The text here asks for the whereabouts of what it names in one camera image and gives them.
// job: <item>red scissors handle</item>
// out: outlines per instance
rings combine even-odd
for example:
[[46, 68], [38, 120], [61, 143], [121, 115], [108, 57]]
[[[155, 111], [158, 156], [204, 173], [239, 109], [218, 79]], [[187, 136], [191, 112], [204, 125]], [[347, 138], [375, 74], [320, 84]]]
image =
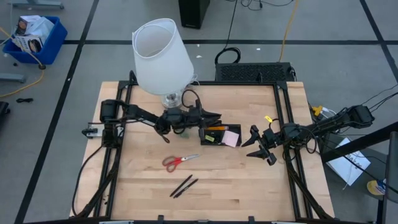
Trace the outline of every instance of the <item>red scissors handle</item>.
[[177, 168], [177, 165], [182, 163], [181, 159], [182, 157], [169, 156], [163, 160], [162, 164], [166, 166], [167, 172], [173, 172]]

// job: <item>yellow tag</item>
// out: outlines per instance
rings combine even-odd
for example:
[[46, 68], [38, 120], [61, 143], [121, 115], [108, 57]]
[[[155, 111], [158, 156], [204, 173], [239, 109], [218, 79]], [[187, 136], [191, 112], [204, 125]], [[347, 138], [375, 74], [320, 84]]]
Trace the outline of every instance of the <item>yellow tag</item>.
[[209, 141], [211, 141], [211, 142], [214, 141], [214, 138], [211, 137], [211, 136], [208, 136], [208, 135], [205, 135], [205, 139], [206, 139], [206, 140], [209, 140]]
[[270, 123], [273, 122], [273, 120], [270, 117], [268, 117], [268, 116], [265, 116], [265, 119], [268, 120]]

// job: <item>black pen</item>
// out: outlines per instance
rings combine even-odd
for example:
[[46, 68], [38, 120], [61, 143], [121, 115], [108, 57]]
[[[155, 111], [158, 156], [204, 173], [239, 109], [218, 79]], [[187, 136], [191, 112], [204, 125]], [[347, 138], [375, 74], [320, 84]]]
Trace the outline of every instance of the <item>black pen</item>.
[[181, 188], [185, 183], [187, 183], [187, 181], [188, 181], [189, 179], [191, 179], [191, 177], [192, 177], [192, 174], [191, 174], [188, 178], [186, 178], [186, 179], [182, 182], [182, 184], [180, 184], [179, 187], [177, 187], [177, 189], [175, 189], [175, 190], [173, 191], [172, 194], [170, 194], [170, 197], [173, 197], [173, 195], [174, 195], [178, 190], [180, 190], [180, 188]]
[[184, 189], [182, 189], [179, 193], [177, 193], [174, 198], [178, 198], [184, 191], [186, 191], [189, 187], [191, 187], [194, 183], [196, 183], [199, 179], [196, 179], [191, 182], [191, 184], [188, 184]]

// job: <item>blue bin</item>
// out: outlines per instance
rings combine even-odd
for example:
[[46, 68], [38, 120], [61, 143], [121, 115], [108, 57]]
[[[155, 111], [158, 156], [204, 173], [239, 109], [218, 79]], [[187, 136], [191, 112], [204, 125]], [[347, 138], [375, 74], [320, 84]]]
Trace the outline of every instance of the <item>blue bin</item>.
[[[44, 65], [51, 65], [54, 63], [55, 58], [57, 57], [58, 52], [61, 49], [63, 41], [65, 40], [68, 31], [64, 28], [64, 26], [60, 22], [60, 18], [54, 16], [46, 16], [46, 18], [54, 23], [54, 27], [50, 32], [50, 35], [47, 37], [42, 50], [39, 53], [32, 53], [37, 57], [40, 62]], [[15, 59], [22, 63], [35, 63], [38, 62], [32, 58], [28, 53], [23, 52], [18, 46], [12, 43], [11, 40], [8, 40], [2, 49], [4, 53], [12, 55]]]

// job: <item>white lamp shade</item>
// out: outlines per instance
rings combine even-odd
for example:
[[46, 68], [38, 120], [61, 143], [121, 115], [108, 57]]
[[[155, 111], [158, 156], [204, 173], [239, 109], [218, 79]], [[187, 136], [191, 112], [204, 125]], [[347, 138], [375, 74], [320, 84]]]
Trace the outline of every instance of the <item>white lamp shade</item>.
[[157, 19], [132, 34], [138, 85], [154, 95], [183, 90], [193, 65], [172, 19]]

